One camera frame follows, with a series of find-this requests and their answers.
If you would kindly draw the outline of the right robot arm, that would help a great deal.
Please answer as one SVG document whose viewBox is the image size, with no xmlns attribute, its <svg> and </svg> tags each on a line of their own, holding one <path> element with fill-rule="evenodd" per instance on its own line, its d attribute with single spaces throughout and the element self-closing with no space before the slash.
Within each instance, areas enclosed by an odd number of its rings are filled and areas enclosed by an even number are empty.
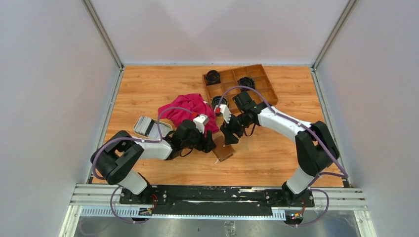
<svg viewBox="0 0 419 237">
<path fill-rule="evenodd" d="M 239 115 L 232 114 L 227 105 L 218 103 L 214 112 L 223 117 L 220 127 L 225 144 L 237 144 L 251 125 L 269 128 L 294 142 L 298 167 L 282 185 L 281 198 L 288 206 L 295 206 L 327 167 L 338 162 L 340 152 L 327 125 L 322 121 L 310 123 L 286 115 L 269 104 L 264 97 L 256 103 L 243 91 L 233 97 Z"/>
</svg>

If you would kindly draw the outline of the brown leather card holder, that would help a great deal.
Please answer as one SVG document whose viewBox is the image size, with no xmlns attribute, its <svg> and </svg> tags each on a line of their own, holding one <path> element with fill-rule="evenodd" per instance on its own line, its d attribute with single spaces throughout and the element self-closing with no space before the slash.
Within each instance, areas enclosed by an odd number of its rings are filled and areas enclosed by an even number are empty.
<svg viewBox="0 0 419 237">
<path fill-rule="evenodd" d="M 228 158 L 232 157 L 235 153 L 234 148 L 231 145 L 225 144 L 224 136 L 220 135 L 214 139 L 216 147 L 212 149 L 219 162 L 223 162 Z"/>
</svg>

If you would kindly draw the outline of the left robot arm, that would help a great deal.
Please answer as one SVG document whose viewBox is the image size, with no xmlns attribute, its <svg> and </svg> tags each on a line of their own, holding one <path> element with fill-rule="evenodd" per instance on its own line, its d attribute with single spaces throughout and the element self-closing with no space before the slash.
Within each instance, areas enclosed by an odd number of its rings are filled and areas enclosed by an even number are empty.
<svg viewBox="0 0 419 237">
<path fill-rule="evenodd" d="M 134 200 L 145 204 L 151 199 L 151 184 L 134 171 L 138 160 L 172 160 L 180 157 L 185 149 L 209 153 L 215 148 L 211 131 L 200 129 L 192 120 L 184 120 L 162 140 L 137 138 L 121 130 L 96 150 L 90 161 L 95 177 L 104 179 L 109 185 L 125 188 Z"/>
</svg>

